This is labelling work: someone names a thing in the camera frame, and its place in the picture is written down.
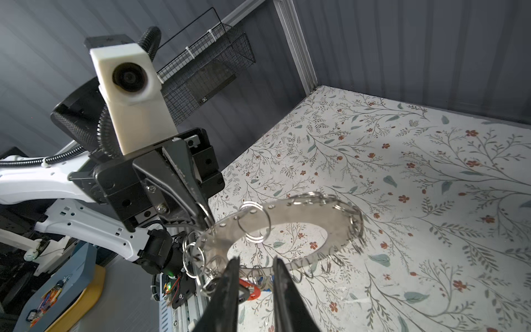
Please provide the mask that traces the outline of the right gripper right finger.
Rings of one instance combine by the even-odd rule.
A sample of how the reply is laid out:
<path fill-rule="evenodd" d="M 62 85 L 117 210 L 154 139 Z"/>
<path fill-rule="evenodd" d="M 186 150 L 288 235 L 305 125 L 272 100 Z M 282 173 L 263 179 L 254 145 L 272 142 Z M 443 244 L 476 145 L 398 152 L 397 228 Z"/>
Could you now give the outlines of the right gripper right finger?
<path fill-rule="evenodd" d="M 275 331 L 319 331 L 286 264 L 277 257 L 272 267 Z"/>

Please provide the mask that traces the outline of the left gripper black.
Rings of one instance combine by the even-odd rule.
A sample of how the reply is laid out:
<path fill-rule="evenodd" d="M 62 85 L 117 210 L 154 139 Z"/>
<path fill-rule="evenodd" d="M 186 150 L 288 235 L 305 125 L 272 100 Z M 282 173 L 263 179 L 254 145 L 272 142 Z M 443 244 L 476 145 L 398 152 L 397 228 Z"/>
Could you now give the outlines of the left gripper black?
<path fill-rule="evenodd" d="M 168 223 L 206 230 L 214 225 L 208 200 L 225 187 L 201 128 L 106 162 L 90 160 L 68 180 L 96 203 L 109 205 L 130 231 L 148 210 Z"/>

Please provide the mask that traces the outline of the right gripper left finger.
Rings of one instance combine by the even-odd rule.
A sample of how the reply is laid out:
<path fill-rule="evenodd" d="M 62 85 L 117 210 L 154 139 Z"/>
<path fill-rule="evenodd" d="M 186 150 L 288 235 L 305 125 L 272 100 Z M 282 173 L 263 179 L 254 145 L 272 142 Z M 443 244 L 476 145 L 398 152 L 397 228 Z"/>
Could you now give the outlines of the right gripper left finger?
<path fill-rule="evenodd" d="M 232 258 L 219 278 L 217 287 L 193 332 L 237 331 L 239 300 L 238 257 Z"/>

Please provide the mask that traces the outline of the red tag key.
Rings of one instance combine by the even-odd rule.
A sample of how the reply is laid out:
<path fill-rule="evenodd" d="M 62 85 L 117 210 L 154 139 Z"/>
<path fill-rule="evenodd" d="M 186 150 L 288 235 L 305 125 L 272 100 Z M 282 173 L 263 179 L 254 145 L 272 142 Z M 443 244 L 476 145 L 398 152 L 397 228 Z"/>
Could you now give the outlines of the red tag key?
<path fill-rule="evenodd" d="M 261 290 L 255 284 L 244 279 L 239 280 L 239 302 L 253 301 L 260 297 Z"/>

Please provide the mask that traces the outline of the grey beaded keyring coil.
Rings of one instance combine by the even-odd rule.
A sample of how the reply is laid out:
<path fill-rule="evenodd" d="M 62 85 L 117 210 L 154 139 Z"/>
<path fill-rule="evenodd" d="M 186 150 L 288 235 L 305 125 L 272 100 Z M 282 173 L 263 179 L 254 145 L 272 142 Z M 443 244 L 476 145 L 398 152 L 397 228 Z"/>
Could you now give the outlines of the grey beaded keyring coil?
<path fill-rule="evenodd" d="M 325 233 L 324 242 L 316 249 L 286 262 L 296 282 L 312 278 L 318 266 L 325 272 L 331 264 L 343 266 L 340 253 L 352 250 L 361 254 L 365 247 L 362 211 L 336 195 L 308 192 L 264 204 L 246 201 L 185 247 L 185 256 L 198 268 L 200 292 L 213 294 L 228 267 L 231 247 L 238 241 L 263 244 L 273 238 L 276 227 L 288 224 L 309 225 Z"/>

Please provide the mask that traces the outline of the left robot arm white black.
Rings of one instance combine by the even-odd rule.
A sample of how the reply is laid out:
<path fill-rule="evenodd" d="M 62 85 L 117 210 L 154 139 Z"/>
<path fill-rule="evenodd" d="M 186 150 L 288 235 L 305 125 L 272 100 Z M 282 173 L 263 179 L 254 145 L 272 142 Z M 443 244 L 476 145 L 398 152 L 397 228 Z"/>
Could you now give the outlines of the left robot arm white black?
<path fill-rule="evenodd" d="M 152 275 L 202 269 L 208 199 L 225 186 L 204 129 L 178 132 L 153 60 L 160 29 L 85 40 L 95 77 L 51 114 L 76 146 L 1 160 L 1 204 L 51 202 L 35 229 L 111 250 Z"/>

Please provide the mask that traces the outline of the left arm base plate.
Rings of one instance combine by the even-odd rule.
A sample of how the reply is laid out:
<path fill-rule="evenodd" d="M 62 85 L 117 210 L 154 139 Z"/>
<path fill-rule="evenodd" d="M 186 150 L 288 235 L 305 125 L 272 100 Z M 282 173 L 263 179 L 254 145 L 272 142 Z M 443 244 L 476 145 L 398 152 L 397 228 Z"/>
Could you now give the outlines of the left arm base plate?
<path fill-rule="evenodd" d="M 189 298 L 196 295 L 196 281 L 186 273 L 181 273 L 174 278 L 163 275 L 162 283 L 162 296 L 160 298 L 173 309 L 186 304 Z"/>

